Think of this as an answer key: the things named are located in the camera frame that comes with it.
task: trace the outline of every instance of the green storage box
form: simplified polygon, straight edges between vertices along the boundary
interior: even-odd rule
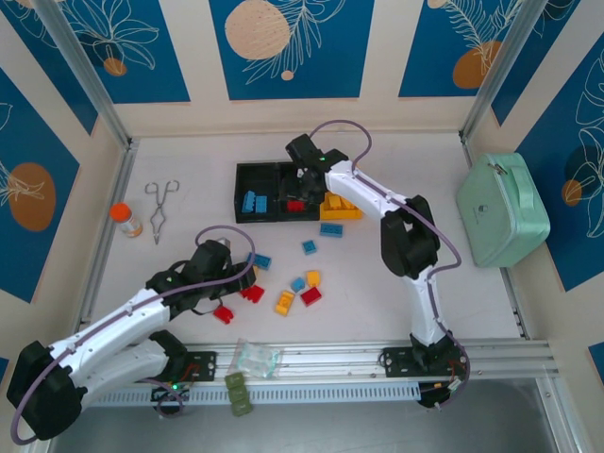
[[[521,155],[484,154],[457,193],[478,267],[509,267],[549,234],[549,219]]]

